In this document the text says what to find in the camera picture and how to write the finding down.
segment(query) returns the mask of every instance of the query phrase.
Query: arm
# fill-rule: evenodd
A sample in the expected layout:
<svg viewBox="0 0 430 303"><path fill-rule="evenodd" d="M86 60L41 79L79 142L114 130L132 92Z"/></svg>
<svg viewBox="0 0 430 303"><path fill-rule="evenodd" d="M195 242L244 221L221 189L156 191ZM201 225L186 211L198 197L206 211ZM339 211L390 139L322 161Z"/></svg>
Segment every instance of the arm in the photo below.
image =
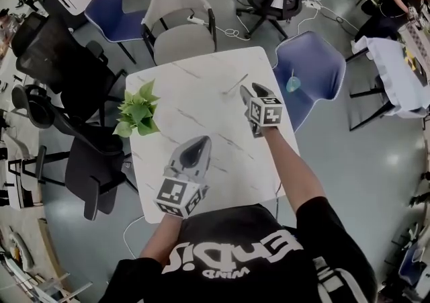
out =
<svg viewBox="0 0 430 303"><path fill-rule="evenodd" d="M393 0L406 14L409 14L409 8L403 3L402 0Z"/></svg>
<svg viewBox="0 0 430 303"><path fill-rule="evenodd" d="M294 213L315 197L325 197L320 181L308 165L291 149L277 128L261 128Z"/></svg>
<svg viewBox="0 0 430 303"><path fill-rule="evenodd" d="M143 248L139 257L151 258L164 264L177 244L182 219L165 214L161 223Z"/></svg>

